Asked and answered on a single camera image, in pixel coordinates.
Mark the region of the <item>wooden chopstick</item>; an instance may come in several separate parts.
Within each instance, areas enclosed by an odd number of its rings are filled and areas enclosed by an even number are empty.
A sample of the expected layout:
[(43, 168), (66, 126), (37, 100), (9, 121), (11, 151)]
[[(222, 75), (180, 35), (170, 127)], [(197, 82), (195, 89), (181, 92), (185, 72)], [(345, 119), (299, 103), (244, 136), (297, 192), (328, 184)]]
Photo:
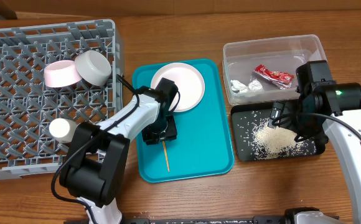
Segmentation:
[(164, 158), (165, 158), (165, 161), (166, 161), (167, 171), (168, 171), (168, 172), (170, 172), (169, 160), (168, 160), (168, 155), (167, 155), (166, 142), (165, 142), (165, 141), (163, 141), (163, 142), (162, 142), (162, 145), (163, 145)]

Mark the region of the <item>red snack wrapper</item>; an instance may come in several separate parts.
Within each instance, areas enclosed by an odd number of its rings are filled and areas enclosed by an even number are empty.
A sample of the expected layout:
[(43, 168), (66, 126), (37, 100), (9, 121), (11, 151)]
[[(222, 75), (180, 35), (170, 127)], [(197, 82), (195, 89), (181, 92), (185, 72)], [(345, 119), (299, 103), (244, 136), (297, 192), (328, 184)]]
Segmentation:
[(257, 66), (254, 72), (280, 89), (291, 88), (292, 80), (295, 78), (290, 73), (268, 70), (264, 65)]

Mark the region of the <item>large white plate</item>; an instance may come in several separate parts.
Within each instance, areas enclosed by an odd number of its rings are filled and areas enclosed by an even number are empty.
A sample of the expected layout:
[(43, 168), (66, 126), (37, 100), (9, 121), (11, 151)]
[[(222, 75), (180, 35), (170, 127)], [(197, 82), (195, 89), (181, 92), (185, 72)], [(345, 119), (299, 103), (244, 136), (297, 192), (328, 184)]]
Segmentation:
[(170, 110), (174, 108), (174, 112), (185, 112), (197, 106), (202, 100), (205, 82), (195, 67), (180, 62), (169, 63), (154, 74), (151, 88), (157, 87), (162, 78), (173, 81), (180, 92), (180, 96), (175, 96)]

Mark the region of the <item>white tissue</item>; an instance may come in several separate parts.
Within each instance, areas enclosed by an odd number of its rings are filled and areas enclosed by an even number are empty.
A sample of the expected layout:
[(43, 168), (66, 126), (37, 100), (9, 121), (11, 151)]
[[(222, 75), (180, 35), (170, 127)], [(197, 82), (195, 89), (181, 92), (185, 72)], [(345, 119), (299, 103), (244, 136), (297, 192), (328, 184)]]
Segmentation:
[(249, 84), (245, 85), (238, 80), (231, 80), (231, 89), (235, 93), (249, 93), (249, 92), (259, 92), (263, 91), (262, 84), (254, 79)]

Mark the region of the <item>grey-green bowl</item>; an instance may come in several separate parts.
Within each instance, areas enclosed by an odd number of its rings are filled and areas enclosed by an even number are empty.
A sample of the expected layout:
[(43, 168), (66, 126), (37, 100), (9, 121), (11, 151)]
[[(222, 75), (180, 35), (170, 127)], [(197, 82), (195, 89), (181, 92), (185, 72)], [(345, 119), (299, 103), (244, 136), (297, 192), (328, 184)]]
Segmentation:
[(79, 75), (88, 83), (103, 86), (111, 75), (108, 59), (95, 50), (88, 50), (75, 58)]

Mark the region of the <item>white cup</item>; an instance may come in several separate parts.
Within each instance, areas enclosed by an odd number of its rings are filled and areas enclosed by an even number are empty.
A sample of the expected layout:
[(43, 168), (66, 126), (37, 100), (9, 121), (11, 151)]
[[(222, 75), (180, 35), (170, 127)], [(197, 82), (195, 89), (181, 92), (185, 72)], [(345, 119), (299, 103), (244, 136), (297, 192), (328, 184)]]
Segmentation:
[(49, 133), (60, 143), (70, 143), (76, 128), (76, 122), (69, 119), (56, 118), (49, 124)]

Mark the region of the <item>small pink-white plate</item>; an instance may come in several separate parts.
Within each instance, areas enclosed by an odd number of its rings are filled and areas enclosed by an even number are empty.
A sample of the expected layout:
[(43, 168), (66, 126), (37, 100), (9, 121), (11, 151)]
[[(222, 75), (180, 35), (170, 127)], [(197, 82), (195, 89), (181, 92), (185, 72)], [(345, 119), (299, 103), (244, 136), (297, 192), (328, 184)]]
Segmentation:
[(50, 88), (73, 85), (81, 79), (73, 60), (56, 61), (44, 68), (44, 83)]

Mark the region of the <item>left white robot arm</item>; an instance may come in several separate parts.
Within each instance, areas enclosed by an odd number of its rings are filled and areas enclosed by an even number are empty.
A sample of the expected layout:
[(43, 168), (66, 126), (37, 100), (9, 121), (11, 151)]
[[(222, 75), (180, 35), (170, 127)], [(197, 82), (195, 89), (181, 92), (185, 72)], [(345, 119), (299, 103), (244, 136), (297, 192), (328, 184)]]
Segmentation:
[(157, 87), (134, 89), (121, 83), (133, 99), (111, 118), (98, 124), (80, 123), (65, 161), (51, 182), (59, 200), (85, 207), (90, 223), (121, 223), (115, 197), (123, 180), (129, 145), (142, 135), (147, 145), (175, 140), (177, 129), (170, 107), (180, 92), (172, 80), (160, 79)]

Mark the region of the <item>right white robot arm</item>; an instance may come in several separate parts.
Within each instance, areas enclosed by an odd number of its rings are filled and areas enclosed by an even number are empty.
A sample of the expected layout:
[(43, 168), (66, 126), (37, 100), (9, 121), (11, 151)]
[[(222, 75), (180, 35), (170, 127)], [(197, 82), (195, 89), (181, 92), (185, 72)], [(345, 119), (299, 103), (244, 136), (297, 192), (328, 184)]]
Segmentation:
[(361, 223), (361, 85), (338, 84), (325, 60), (296, 69), (299, 99), (296, 105), (277, 101), (271, 124), (307, 139), (332, 144), (340, 162), (352, 204), (353, 221)]

